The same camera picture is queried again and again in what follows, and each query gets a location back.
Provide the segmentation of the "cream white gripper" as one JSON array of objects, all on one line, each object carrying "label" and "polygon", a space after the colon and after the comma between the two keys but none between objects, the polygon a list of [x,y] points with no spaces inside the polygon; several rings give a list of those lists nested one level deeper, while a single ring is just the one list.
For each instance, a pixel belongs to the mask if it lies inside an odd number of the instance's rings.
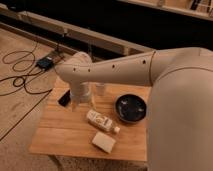
[{"label": "cream white gripper", "polygon": [[72,83],[70,85],[71,109],[75,110],[81,103],[90,103],[92,98],[88,83]]}]

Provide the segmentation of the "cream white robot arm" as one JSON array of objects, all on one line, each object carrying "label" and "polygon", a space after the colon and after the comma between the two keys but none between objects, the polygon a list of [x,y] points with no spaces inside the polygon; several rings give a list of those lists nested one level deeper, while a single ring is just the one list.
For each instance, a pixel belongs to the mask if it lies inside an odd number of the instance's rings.
[{"label": "cream white robot arm", "polygon": [[78,52],[56,71],[76,103],[90,97],[90,82],[149,86],[148,171],[213,171],[213,50],[155,50],[96,63]]}]

